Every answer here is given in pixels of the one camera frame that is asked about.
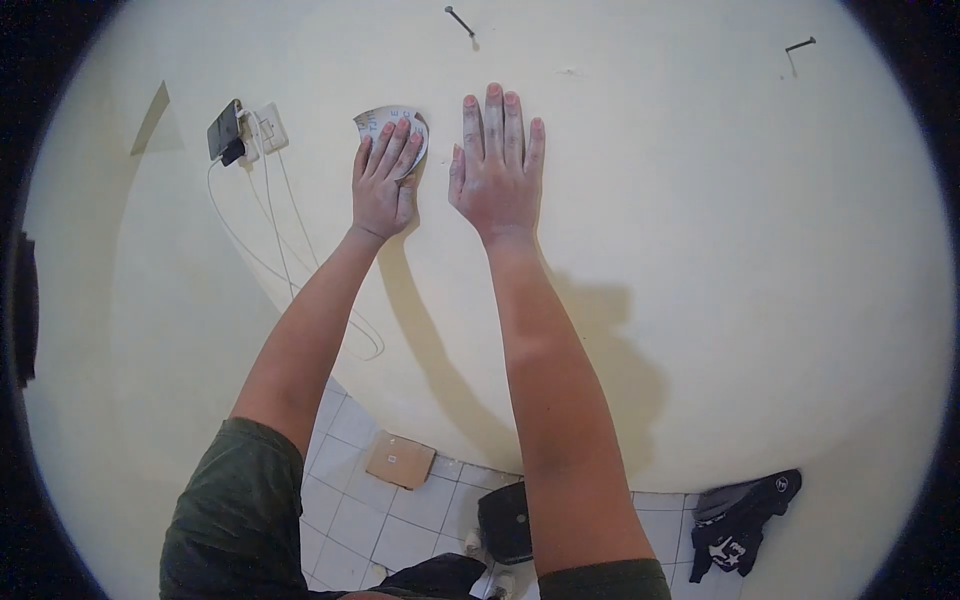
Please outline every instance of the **hand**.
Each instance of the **hand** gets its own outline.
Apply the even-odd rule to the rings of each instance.
[[[530,124],[526,159],[523,115],[515,92],[504,98],[500,84],[490,84],[484,121],[477,99],[467,96],[464,147],[453,147],[450,163],[450,203],[476,228],[484,246],[504,235],[532,239],[546,145],[543,121],[534,119]]]
[[[407,119],[396,126],[387,123],[372,151],[372,138],[363,138],[353,161],[353,228],[383,241],[403,231],[414,217],[415,178],[397,181],[410,170],[423,143],[420,133],[408,140],[409,132]]]

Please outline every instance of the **forearm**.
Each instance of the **forearm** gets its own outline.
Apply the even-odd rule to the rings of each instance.
[[[280,317],[253,363],[232,417],[269,425],[306,454],[350,309],[382,243],[357,228],[347,232]]]
[[[653,557],[610,409],[533,242],[487,245],[540,575]]]
[[[532,237],[487,252],[525,472],[600,468],[624,480],[603,389]]]

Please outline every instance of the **shoe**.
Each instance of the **shoe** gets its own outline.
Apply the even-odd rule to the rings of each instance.
[[[464,542],[464,556],[469,559],[474,559],[475,561],[485,563],[485,554],[483,542],[480,540],[480,530],[471,529],[467,534],[467,540]]]
[[[373,563],[373,578],[376,580],[378,586],[382,584],[383,580],[387,579],[387,567],[382,564]]]
[[[488,600],[510,600],[514,597],[514,574],[510,571],[503,571],[496,576],[490,585],[490,592],[487,594]]]

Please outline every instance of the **shirt sleeve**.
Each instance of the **shirt sleeve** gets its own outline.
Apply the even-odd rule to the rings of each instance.
[[[160,557],[160,598],[306,597],[294,445],[228,419],[177,500]]]
[[[578,566],[540,577],[541,600],[669,600],[656,559]]]

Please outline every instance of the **cream painted wall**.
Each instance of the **cream painted wall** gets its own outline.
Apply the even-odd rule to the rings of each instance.
[[[862,586],[925,470],[953,314],[936,180],[868,39],[820,1],[465,0],[476,50],[442,6],[400,6],[134,2],[64,97],[28,206],[42,321],[27,404],[45,481],[108,591],[156,590],[176,496],[289,299],[206,197],[204,132],[233,97],[275,101],[290,133],[268,164],[297,283],[310,247],[322,261],[349,225],[351,117],[420,108],[420,225],[380,254],[334,373],[381,426],[520,469],[484,256],[445,200],[460,100],[492,80],[547,123],[540,242],[632,489],[803,467],[745,597],[786,575],[796,597]],[[810,35],[794,78],[782,49]],[[130,156],[161,82],[170,106]],[[279,271],[263,162],[211,175],[230,225]],[[356,358],[370,338],[382,354]],[[853,513],[859,489],[870,510],[830,512]],[[837,558],[804,553],[818,523],[876,545],[848,545],[810,583],[797,556]]]
[[[175,109],[130,156],[105,49],[63,98],[31,182],[42,316],[24,396],[81,556],[110,597],[148,598],[177,496],[277,311],[209,211]]]

